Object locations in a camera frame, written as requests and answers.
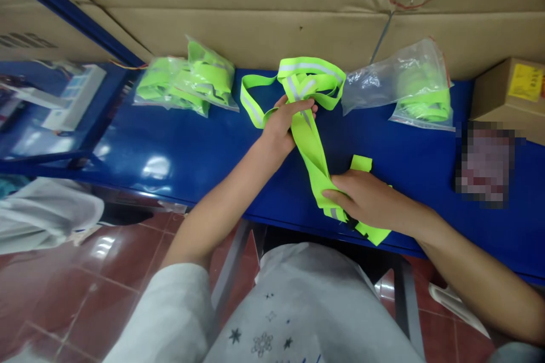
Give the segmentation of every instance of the yellow label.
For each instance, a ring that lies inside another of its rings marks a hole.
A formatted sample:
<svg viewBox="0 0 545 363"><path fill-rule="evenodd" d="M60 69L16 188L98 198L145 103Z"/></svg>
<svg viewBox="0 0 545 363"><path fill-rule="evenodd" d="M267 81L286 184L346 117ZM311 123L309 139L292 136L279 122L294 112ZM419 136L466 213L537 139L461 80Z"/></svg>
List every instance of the yellow label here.
<svg viewBox="0 0 545 363"><path fill-rule="evenodd" d="M520 97L530 102L537 102L541 94L542 81L543 69L516 64L509 87L509 95Z"/></svg>

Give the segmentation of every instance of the white cloth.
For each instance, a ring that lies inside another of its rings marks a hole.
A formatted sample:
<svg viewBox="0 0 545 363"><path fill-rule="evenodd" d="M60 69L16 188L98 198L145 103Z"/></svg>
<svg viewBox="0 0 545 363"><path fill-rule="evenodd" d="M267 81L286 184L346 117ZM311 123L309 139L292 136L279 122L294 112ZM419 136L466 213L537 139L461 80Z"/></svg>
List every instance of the white cloth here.
<svg viewBox="0 0 545 363"><path fill-rule="evenodd" d="M257 284L217 339L208 273L160 270L104 363L419 362L359 265L317 244L265 254Z"/></svg>
<svg viewBox="0 0 545 363"><path fill-rule="evenodd" d="M52 248L94 226L104 202L72 180L37 178L0 200L0 254Z"/></svg>

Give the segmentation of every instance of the red tile floor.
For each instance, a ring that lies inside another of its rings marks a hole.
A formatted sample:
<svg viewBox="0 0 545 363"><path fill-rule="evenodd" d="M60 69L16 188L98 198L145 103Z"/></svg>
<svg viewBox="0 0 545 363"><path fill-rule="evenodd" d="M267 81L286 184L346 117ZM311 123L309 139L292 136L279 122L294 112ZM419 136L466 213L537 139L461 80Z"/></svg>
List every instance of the red tile floor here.
<svg viewBox="0 0 545 363"><path fill-rule="evenodd" d="M183 215L157 213L143 224L103 227L80 247L60 247L0 256L0 361L24 345L59 363L101 361L125 326L159 265ZM213 287L232 242L215 251ZM481 363L493 352L490 340L435 303L427 292L435 270L408 257L415 272L428 363ZM250 238L223 316L225 322L253 287L259 270ZM393 274L375 286L394 314Z"/></svg>

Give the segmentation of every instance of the hand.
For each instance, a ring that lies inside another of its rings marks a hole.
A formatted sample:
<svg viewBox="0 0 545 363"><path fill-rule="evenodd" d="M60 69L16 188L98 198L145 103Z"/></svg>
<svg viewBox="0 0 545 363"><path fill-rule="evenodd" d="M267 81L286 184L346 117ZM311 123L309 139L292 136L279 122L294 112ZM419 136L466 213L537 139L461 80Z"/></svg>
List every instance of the hand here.
<svg viewBox="0 0 545 363"><path fill-rule="evenodd" d="M346 194L325 190L323 196L371 227L401 232L427 242L437 238L439 230L448 226L431 208L399 193L370 173L348 170L340 176L332 176L331 181Z"/></svg>
<svg viewBox="0 0 545 363"><path fill-rule="evenodd" d="M276 102L274 107L278 110L274 112L265 125L262 138L272 145L275 151L287 156L295 147L294 138L289 132L292 117L303 110L312 109L312 116L316 119L318 105L314 99L288 103L288 96L284 95Z"/></svg>

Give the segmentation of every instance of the forearm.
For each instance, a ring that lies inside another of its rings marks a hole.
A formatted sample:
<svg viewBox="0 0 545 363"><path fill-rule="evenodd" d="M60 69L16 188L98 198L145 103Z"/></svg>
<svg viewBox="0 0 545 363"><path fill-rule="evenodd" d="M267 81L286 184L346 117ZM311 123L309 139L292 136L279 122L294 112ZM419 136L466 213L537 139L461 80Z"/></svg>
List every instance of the forearm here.
<svg viewBox="0 0 545 363"><path fill-rule="evenodd" d="M213 250L229 235L286 154L260 137L233 171L188 214L162 267L193 262L206 268Z"/></svg>
<svg viewBox="0 0 545 363"><path fill-rule="evenodd" d="M445 281L485 324L545 345L545 301L501 262L444 223L442 238L418 241Z"/></svg>

